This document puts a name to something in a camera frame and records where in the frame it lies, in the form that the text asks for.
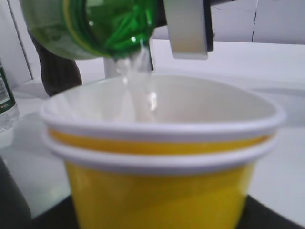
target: white table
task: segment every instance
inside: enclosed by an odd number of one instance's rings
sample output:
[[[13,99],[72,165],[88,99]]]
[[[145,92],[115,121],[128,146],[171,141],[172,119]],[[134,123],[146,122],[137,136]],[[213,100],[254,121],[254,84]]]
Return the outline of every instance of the white table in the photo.
[[[305,46],[216,42],[208,61],[175,60],[166,40],[154,41],[157,73],[210,75],[277,100],[288,120],[276,150],[257,165],[249,190],[257,200],[305,226]],[[85,82],[103,78],[101,60],[78,62]],[[0,134],[0,155],[22,190],[33,217],[70,194],[63,163],[40,141],[38,109],[47,99],[41,80],[14,90],[20,121]]]

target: pouring liquid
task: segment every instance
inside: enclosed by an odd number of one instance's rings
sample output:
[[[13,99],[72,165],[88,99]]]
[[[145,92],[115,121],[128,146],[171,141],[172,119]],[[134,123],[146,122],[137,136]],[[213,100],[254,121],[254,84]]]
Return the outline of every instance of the pouring liquid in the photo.
[[[137,122],[155,122],[157,112],[157,93],[149,71],[150,54],[146,47],[134,56],[120,59],[118,71],[125,85],[125,96],[131,98]]]

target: bottle label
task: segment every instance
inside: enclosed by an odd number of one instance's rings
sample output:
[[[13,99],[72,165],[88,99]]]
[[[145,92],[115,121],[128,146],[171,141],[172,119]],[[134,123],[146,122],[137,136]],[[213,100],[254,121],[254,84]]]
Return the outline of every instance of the bottle label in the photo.
[[[10,110],[15,104],[16,101],[9,88],[3,67],[0,62],[0,114]]]

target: cup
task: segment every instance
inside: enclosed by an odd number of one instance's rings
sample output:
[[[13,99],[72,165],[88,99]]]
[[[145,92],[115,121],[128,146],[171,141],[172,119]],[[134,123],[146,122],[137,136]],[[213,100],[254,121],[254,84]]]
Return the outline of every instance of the cup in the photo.
[[[137,122],[122,78],[47,101],[52,153],[65,161],[82,229],[234,229],[256,161],[285,119],[250,91],[157,75],[156,123]]]

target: bottle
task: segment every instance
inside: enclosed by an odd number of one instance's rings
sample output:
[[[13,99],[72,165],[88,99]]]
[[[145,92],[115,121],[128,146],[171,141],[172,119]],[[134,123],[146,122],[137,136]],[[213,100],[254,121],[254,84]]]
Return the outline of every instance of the bottle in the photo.
[[[48,51],[72,60],[126,58],[147,46],[156,0],[21,0],[28,29]]]
[[[11,129],[18,119],[19,109],[9,88],[0,60],[0,133]]]

